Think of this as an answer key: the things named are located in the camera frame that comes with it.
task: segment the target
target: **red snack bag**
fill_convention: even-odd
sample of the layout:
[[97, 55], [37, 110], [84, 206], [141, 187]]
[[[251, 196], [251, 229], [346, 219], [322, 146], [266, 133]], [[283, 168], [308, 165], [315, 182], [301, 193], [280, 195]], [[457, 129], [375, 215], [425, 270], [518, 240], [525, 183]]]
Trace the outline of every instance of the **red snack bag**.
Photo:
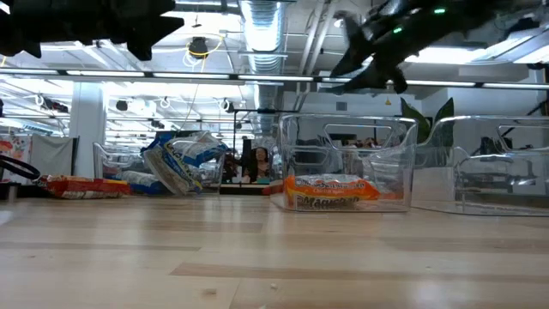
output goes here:
[[364, 201], [380, 196], [376, 187], [355, 175], [291, 175], [284, 187], [289, 209], [359, 210]]
[[36, 184], [55, 197], [66, 199], [114, 198], [130, 194], [130, 185], [120, 180], [45, 175]]

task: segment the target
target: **light wood plank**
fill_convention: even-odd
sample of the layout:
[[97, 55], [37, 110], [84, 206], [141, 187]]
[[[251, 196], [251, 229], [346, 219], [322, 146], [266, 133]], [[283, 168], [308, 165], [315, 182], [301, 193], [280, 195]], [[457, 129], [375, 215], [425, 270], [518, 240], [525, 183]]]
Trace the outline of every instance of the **light wood plank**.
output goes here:
[[0, 203], [0, 307], [549, 307], [549, 219], [265, 197]]

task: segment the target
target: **potted plant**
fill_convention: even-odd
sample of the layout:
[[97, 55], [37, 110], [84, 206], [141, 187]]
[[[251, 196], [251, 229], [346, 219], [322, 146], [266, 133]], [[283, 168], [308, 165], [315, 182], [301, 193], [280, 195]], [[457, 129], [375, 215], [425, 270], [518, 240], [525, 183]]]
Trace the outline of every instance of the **potted plant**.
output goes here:
[[405, 118], [412, 118], [418, 121], [418, 153], [416, 155], [416, 165], [419, 166], [445, 166], [454, 146], [454, 124], [448, 123], [440, 127], [436, 136], [432, 136], [429, 144], [425, 143], [431, 131], [434, 130], [438, 121], [443, 118], [454, 117], [454, 98], [450, 98], [437, 112], [433, 125], [418, 110], [410, 106], [406, 100], [401, 98], [401, 112]]

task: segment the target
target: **transparent storage container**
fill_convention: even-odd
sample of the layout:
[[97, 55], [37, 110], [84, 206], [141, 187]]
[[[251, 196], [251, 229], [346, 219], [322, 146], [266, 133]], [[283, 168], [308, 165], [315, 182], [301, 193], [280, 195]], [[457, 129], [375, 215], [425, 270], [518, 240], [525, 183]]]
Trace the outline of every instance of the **transparent storage container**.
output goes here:
[[414, 120], [287, 115], [279, 130], [269, 156], [276, 205], [294, 211], [409, 210]]
[[467, 215], [549, 215], [548, 163], [548, 118], [446, 118], [417, 148], [413, 206]]
[[[202, 184], [201, 194], [219, 194], [224, 162], [225, 154], [222, 154], [214, 160], [202, 163], [199, 168], [192, 169], [195, 178], [199, 179]], [[94, 170], [95, 178], [103, 179], [127, 180], [122, 176], [123, 173], [127, 172], [138, 172], [154, 177], [154, 173], [148, 167], [141, 151], [100, 145], [98, 143], [94, 143]], [[132, 193], [148, 194], [150, 192], [142, 190], [142, 187], [137, 186], [150, 185], [150, 181], [148, 182], [139, 177], [136, 178], [131, 176], [128, 181], [132, 186]], [[173, 194], [165, 185], [162, 185], [162, 187], [155, 186], [154, 194], [152, 195], [171, 196]]]

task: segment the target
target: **green leaf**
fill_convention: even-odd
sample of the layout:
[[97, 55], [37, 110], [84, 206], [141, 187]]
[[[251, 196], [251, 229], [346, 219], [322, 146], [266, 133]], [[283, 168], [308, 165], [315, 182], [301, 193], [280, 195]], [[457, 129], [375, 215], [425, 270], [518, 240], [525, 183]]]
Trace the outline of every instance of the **green leaf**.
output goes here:
[[429, 121], [403, 98], [401, 98], [401, 111], [404, 118], [416, 119], [418, 121], [418, 143], [426, 141], [429, 138], [429, 133], [431, 133]]
[[[435, 123], [444, 118], [454, 117], [454, 98], [449, 98], [448, 102], [441, 107], [435, 117]], [[437, 147], [451, 148], [454, 145], [454, 124], [444, 123], [439, 127], [438, 133], [435, 133], [436, 138], [433, 144]]]
[[454, 115], [454, 98], [449, 98], [448, 102], [438, 110], [434, 123], [443, 118], [454, 117]]

